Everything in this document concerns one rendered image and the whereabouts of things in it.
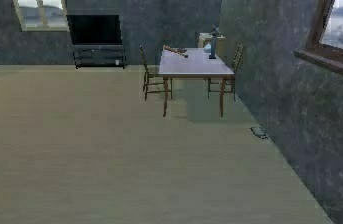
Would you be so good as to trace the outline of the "brown wooden chair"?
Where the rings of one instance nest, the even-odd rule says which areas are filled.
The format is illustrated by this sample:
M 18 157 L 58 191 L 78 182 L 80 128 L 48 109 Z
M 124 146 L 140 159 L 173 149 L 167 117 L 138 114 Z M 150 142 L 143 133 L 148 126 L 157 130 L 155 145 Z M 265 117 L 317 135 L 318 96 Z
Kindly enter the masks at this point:
M 232 58 L 231 62 L 231 70 L 234 73 L 232 79 L 227 79 L 225 81 L 225 85 L 230 85 L 230 90 L 224 90 L 224 93 L 233 93 L 234 101 L 236 101 L 236 74 L 241 67 L 241 64 L 243 62 L 243 55 L 244 55 L 244 45 L 241 42 L 236 43 L 235 46 L 235 53 Z M 211 85 L 212 84 L 221 84 L 220 82 L 213 82 L 211 78 L 208 78 L 207 80 L 207 98 L 210 98 L 211 92 L 220 92 L 220 90 L 212 90 Z
M 164 90 L 159 88 L 159 85 L 163 85 L 163 81 L 156 81 L 156 78 L 159 78 L 160 75 L 156 69 L 150 69 L 147 63 L 145 51 L 142 45 L 139 45 L 140 55 L 142 58 L 142 63 L 144 67 L 143 75 L 143 86 L 142 92 L 144 93 L 144 100 L 147 100 L 149 94 L 162 93 Z

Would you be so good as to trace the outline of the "white-topped wooden table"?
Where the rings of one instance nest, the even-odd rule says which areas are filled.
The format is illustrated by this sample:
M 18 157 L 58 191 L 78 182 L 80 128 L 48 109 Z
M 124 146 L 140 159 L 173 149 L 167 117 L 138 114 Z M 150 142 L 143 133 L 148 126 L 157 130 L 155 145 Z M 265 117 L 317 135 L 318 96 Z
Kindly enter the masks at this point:
M 163 79 L 165 90 L 163 116 L 167 115 L 169 97 L 168 80 L 174 78 L 221 79 L 219 112 L 220 116 L 223 116 L 225 82 L 234 77 L 234 72 L 219 57 L 210 59 L 209 54 L 205 53 L 202 48 L 187 48 L 186 54 L 188 55 L 187 58 L 168 50 L 162 51 L 159 75 Z

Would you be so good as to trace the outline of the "brown wooden baseball bat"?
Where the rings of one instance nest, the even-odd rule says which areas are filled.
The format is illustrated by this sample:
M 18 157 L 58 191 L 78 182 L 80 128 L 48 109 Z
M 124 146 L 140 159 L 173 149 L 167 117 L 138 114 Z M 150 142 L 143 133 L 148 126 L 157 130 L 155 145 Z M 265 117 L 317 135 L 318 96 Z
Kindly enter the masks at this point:
M 186 54 L 187 49 L 183 49 L 183 48 L 177 48 L 177 49 L 173 49 L 170 46 L 167 45 L 163 45 L 163 49 L 170 51 L 172 53 L 178 54 L 180 56 L 183 56 L 184 58 L 188 58 L 188 55 Z

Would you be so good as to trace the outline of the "beige cabinet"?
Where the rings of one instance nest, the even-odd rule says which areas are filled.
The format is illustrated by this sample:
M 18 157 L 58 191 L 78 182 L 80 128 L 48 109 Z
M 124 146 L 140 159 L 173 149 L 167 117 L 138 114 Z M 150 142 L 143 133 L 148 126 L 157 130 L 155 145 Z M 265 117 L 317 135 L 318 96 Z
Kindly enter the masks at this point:
M 210 33 L 200 33 L 198 38 L 198 47 L 204 48 L 208 43 L 211 44 L 212 35 Z M 225 56 L 225 37 L 220 35 L 217 38 L 216 54 L 223 58 Z

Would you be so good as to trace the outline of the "grey flat floor object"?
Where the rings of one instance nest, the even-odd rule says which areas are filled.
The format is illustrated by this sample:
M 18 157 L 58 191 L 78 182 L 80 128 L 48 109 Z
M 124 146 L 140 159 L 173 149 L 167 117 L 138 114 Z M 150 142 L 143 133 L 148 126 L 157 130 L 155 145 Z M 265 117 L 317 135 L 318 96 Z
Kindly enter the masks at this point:
M 267 139 L 268 135 L 261 127 L 251 127 L 251 132 L 260 139 Z

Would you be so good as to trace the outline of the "black television stand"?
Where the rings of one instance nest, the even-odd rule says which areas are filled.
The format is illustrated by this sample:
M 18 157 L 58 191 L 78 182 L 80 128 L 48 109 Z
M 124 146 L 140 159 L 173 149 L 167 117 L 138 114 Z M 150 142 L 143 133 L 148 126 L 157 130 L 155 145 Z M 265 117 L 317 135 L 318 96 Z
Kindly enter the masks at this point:
M 75 45 L 75 68 L 126 67 L 126 53 L 122 45 Z

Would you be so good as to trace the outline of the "black television set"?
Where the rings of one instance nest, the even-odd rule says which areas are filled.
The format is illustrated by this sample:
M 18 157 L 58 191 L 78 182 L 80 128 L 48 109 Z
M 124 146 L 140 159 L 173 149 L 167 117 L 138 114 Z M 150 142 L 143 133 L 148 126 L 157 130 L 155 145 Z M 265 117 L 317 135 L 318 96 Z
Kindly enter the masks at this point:
M 68 15 L 74 45 L 121 45 L 118 15 Z

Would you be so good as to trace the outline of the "pale-framed window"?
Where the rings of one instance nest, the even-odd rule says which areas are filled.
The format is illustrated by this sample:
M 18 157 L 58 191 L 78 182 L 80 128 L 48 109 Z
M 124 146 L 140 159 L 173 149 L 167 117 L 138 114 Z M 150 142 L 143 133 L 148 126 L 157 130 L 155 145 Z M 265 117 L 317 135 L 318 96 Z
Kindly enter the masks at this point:
M 13 0 L 22 31 L 68 32 L 66 0 Z

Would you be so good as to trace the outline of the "brown-framed window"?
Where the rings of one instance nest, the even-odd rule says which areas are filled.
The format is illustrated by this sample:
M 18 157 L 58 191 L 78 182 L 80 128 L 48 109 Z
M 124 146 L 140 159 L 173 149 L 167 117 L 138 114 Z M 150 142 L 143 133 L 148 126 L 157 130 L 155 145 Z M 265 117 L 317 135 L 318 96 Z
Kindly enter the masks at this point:
M 293 54 L 343 75 L 343 0 L 317 0 L 305 45 Z

